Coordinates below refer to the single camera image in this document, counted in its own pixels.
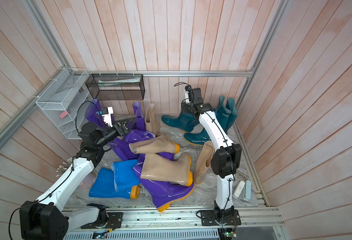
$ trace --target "vent grille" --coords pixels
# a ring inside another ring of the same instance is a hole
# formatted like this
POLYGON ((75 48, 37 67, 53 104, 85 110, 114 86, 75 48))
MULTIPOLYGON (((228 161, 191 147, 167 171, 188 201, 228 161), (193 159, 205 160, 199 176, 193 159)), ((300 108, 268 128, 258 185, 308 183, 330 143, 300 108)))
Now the vent grille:
MULTIPOLYGON (((92 239, 93 232, 68 233, 64 240, 92 239)), ((208 239, 219 238, 216 228, 205 229, 164 229, 164 230, 123 230, 108 233, 106 239, 208 239)))

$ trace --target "marble floor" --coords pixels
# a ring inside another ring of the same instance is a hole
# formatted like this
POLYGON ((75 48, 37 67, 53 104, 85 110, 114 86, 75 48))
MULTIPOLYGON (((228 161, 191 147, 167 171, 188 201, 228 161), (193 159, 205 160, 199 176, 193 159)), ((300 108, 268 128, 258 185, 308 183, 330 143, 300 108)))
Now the marble floor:
MULTIPOLYGON (((132 117, 132 115, 115 115, 116 120, 124 119, 127 117, 132 117)), ((173 142, 176 142, 180 145, 180 152, 178 154, 175 154, 175 159, 178 159, 182 152, 188 152, 192 157, 191 172, 193 172, 196 166, 197 158, 199 156, 199 153, 202 147, 195 146, 188 143, 184 139, 183 137, 184 133, 180 129, 165 125, 161 121, 160 117, 161 115, 157 116, 161 124, 161 132, 165 132, 166 134, 168 134, 173 142)), ((193 129, 192 132, 198 133, 198 132, 201 132, 202 129, 203 127, 201 126, 201 124, 199 124, 193 129)), ((233 142, 235 143, 239 142, 233 127, 231 127, 231 129, 228 131, 228 136, 232 139, 233 142)), ((121 161, 121 160, 118 156, 116 156, 116 154, 113 151, 106 152, 100 164, 93 170, 95 179, 97 177, 97 174, 100 168, 104 167, 104 168, 110 169, 111 163, 116 161, 121 161)), ((245 156, 243 153, 241 155, 240 166, 236 170, 235 182, 233 186, 236 187, 240 180, 243 180, 243 181, 250 180, 249 174, 247 172, 247 168, 245 165, 245 156)), ((195 185, 194 191, 192 192, 191 195, 189 195, 189 197, 180 201, 176 201, 172 203, 171 206, 213 207, 213 204, 214 204, 213 201, 216 198, 216 191, 217 191, 216 181, 217 181, 216 175, 212 172, 212 169, 210 169, 206 174, 204 181, 201 184, 195 185)), ((138 199, 122 199, 122 198, 103 199, 103 198, 88 197, 89 190, 92 187, 90 186, 81 191, 75 191, 68 199, 66 207, 82 207, 89 203, 102 204, 102 205, 106 205, 107 207, 117 207, 117 206, 153 207, 152 197, 150 193, 144 187, 142 187, 142 185, 140 186, 141 186, 141 191, 138 199)), ((233 203, 235 207, 258 206, 254 191, 252 191, 252 197, 250 201, 244 201, 242 199, 242 194, 241 194, 238 199, 235 199, 235 198, 233 199, 233 203)))

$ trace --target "wire shelf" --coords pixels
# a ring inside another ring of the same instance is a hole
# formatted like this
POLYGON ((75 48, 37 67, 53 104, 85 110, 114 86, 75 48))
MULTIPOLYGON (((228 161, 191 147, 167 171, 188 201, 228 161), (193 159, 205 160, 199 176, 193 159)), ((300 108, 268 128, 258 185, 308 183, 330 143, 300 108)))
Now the wire shelf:
POLYGON ((88 78, 87 70, 74 75, 66 68, 36 101, 42 110, 66 110, 88 78))
POLYGON ((85 111, 89 103, 83 103, 86 100, 92 100, 92 97, 88 97, 90 95, 88 90, 82 92, 79 90, 89 75, 87 70, 83 70, 79 75, 72 73, 70 68, 64 69, 39 97, 36 104, 67 139, 81 139, 78 136, 75 121, 79 131, 87 122, 85 111))

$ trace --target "black mounting plate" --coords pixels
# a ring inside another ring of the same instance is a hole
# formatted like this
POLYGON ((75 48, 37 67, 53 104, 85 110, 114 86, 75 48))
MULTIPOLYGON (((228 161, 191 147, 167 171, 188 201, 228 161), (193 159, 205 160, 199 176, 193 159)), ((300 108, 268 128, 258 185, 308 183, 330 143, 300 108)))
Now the black mounting plate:
MULTIPOLYGON (((201 214, 201 224, 203 226, 221 226, 221 224, 216 222, 215 214, 213 210, 200 210, 199 213, 201 214)), ((232 217, 227 218, 227 223, 225 225, 232 225, 232 226, 239 226, 241 225, 239 211, 235 209, 235 215, 232 217)))
MULTIPOLYGON (((121 228, 121 219, 123 218, 123 213, 122 212, 107 212, 108 214, 108 219, 107 221, 111 223, 111 225, 107 222, 106 226, 104 228, 107 229, 116 229, 116 228, 121 228)), ((99 226, 99 222, 92 222, 85 224, 81 226, 81 229, 94 229, 99 226)))

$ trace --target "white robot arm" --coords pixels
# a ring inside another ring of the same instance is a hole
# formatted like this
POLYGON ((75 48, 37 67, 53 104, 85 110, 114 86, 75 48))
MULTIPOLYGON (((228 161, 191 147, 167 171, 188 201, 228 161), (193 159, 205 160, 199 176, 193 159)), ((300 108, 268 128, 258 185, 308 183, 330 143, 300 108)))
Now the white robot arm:
POLYGON ((184 113, 192 114, 207 131, 215 154, 211 160, 214 174, 217 175, 217 196, 214 214, 218 223, 227 222, 234 217, 232 188, 236 169, 240 164, 241 146, 227 136, 216 118, 216 114, 209 103, 204 103, 199 88, 185 87, 186 101, 181 103, 184 113))
POLYGON ((87 223, 103 227, 107 221, 106 207, 88 204, 86 207, 62 213, 62 210, 85 176, 99 164, 105 146, 117 136, 131 131, 133 119, 112 123, 107 129, 98 128, 93 122, 83 125, 79 136, 83 139, 80 151, 63 175, 34 202, 26 201, 20 207, 21 236, 25 240, 61 240, 67 232, 87 223))

